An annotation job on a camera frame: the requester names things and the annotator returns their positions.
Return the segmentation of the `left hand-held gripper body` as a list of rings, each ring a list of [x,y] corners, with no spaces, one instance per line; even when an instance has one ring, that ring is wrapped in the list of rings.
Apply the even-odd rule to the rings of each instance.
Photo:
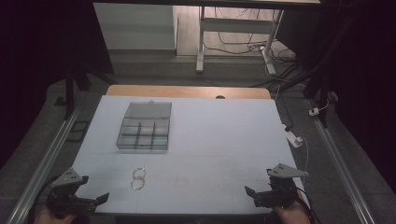
[[[95,212],[95,199],[79,198],[76,195],[80,186],[88,183],[86,175],[80,176],[73,168],[69,168],[50,185],[51,190],[46,206],[55,216],[78,215],[87,216]]]

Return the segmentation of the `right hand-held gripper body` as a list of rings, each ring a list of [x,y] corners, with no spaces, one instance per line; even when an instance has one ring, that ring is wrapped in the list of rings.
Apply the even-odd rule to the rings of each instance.
[[[280,163],[275,168],[267,169],[269,175],[269,191],[253,192],[256,207],[271,208],[275,206],[289,207],[298,198],[294,177],[306,177],[309,173]]]

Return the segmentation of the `person's right hand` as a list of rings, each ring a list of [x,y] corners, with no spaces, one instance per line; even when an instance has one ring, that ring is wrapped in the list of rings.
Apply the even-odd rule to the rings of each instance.
[[[298,201],[287,208],[275,206],[273,211],[279,216],[282,224],[311,224],[306,210]]]

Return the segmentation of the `person's left hand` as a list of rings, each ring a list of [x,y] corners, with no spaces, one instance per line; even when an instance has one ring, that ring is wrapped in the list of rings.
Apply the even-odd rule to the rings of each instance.
[[[36,215],[34,224],[72,224],[77,215],[67,215],[64,218],[57,218],[48,207],[44,206]]]

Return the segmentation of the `white power strip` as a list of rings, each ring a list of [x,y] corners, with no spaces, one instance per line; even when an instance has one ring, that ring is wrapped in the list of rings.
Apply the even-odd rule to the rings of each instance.
[[[294,147],[298,148],[303,144],[303,138],[296,136],[292,131],[291,127],[284,125],[284,132],[289,143]]]

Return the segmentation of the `white table mat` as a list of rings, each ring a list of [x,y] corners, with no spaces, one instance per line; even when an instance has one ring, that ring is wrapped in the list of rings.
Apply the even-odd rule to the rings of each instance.
[[[245,186],[267,191],[267,169],[292,166],[272,100],[171,99],[168,150],[121,153],[121,121],[133,98],[105,96],[73,167],[89,181],[77,195],[109,194],[98,212],[127,215],[253,215]]]

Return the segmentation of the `clear plastic compartment box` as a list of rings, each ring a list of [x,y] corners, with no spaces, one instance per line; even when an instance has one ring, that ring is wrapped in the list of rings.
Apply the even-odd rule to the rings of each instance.
[[[118,149],[130,153],[167,151],[171,110],[170,102],[131,102],[120,126]]]

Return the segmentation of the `black tripod stand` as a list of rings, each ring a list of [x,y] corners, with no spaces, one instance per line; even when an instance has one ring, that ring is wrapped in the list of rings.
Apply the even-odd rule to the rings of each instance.
[[[317,117],[324,128],[327,128],[326,108],[328,106],[328,92],[330,86],[329,60],[322,59],[310,71],[310,80],[304,89],[304,97],[312,99],[318,95]]]
[[[89,81],[88,74],[92,74],[110,85],[116,84],[114,79],[108,77],[104,72],[101,72],[99,69],[96,69],[87,63],[72,63],[69,66],[65,77],[65,120],[68,120],[75,110],[74,84],[77,84],[81,91],[88,91],[91,88],[91,82]]]

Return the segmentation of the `wooden table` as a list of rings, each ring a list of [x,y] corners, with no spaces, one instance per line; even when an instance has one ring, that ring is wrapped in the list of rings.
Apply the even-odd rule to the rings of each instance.
[[[111,96],[180,97],[226,99],[270,99],[267,89],[234,87],[193,87],[155,85],[111,85],[106,92]]]

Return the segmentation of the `dark curtain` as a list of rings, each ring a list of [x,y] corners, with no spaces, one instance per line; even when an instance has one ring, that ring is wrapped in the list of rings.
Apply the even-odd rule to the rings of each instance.
[[[306,69],[351,16],[327,71],[339,119],[396,193],[396,0],[319,0],[330,10],[286,10],[277,39]]]
[[[32,126],[48,87],[112,74],[94,0],[0,0],[0,168]]]

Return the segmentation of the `white cabinet panel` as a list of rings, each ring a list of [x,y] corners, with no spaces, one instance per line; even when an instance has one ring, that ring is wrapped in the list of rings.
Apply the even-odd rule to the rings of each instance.
[[[176,48],[172,6],[93,4],[108,49]]]

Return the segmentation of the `aluminium rail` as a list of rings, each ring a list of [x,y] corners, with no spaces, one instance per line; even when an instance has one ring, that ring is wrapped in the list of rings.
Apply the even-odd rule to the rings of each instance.
[[[80,104],[77,104],[69,117],[62,119],[61,126],[56,130],[55,135],[49,138],[50,142],[45,146],[45,151],[40,157],[39,163],[36,167],[31,168],[34,172],[30,175],[29,181],[11,210],[6,224],[23,224],[27,219],[29,209],[35,203],[35,197],[40,195],[39,191],[44,186],[51,167],[55,163],[79,112]]]
[[[315,163],[311,170],[314,173],[325,172],[323,177],[327,184],[334,180],[343,186],[343,196],[346,203],[353,207],[355,216],[360,224],[375,224],[374,216],[364,200],[352,174],[336,146],[329,130],[325,128],[317,117],[313,117],[315,134],[310,140],[318,141],[318,148],[314,149]]]

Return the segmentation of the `black rectangular floor frame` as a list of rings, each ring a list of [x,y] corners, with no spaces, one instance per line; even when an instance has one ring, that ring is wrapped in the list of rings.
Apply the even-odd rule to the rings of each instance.
[[[66,141],[72,143],[81,143],[89,129],[90,123],[88,121],[75,121]]]

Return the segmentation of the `white desk frame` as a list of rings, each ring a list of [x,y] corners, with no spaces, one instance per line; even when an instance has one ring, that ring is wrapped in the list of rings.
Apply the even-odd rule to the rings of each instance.
[[[197,61],[195,71],[201,74],[204,71],[204,37],[205,32],[230,33],[230,34],[251,34],[268,35],[263,47],[259,47],[259,53],[265,62],[265,69],[268,75],[275,75],[276,70],[270,57],[270,50],[274,42],[278,25],[280,24],[283,11],[274,9],[274,17],[271,20],[261,21],[231,19],[231,18],[211,18],[205,15],[205,7],[199,10],[199,42],[197,48]]]

